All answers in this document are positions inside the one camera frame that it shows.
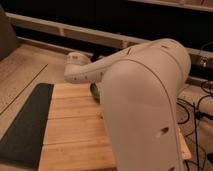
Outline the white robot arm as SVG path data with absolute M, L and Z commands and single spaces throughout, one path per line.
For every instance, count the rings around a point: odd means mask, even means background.
M 173 39 L 130 46 L 91 62 L 68 54 L 65 80 L 98 83 L 105 127 L 119 171 L 183 171 L 176 101 L 191 68 Z

